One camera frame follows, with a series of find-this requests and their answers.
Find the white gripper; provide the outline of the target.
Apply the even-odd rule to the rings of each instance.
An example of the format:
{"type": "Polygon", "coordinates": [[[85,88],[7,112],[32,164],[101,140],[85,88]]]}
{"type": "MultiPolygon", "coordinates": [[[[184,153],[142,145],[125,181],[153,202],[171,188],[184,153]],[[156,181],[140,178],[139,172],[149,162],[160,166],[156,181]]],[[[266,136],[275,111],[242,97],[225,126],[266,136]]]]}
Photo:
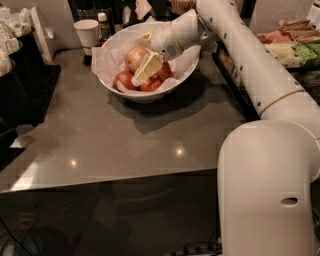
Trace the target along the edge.
{"type": "Polygon", "coordinates": [[[136,87],[157,73],[162,68],[164,60],[171,61],[183,53],[183,49],[178,44],[170,25],[156,31],[153,35],[151,32],[147,32],[137,36],[135,44],[155,51],[146,54],[135,71],[132,83],[136,87]]]}

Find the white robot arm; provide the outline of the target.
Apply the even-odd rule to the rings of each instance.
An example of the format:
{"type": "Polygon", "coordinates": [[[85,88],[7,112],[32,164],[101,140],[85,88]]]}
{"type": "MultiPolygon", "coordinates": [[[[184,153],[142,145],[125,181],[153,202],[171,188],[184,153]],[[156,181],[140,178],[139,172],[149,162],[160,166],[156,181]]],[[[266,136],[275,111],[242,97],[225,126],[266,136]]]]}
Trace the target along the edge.
{"type": "Polygon", "coordinates": [[[310,185],[320,175],[320,107],[241,20],[234,0],[196,0],[150,46],[173,60],[206,31],[223,41],[259,116],[220,150],[222,255],[316,256],[310,185]]]}

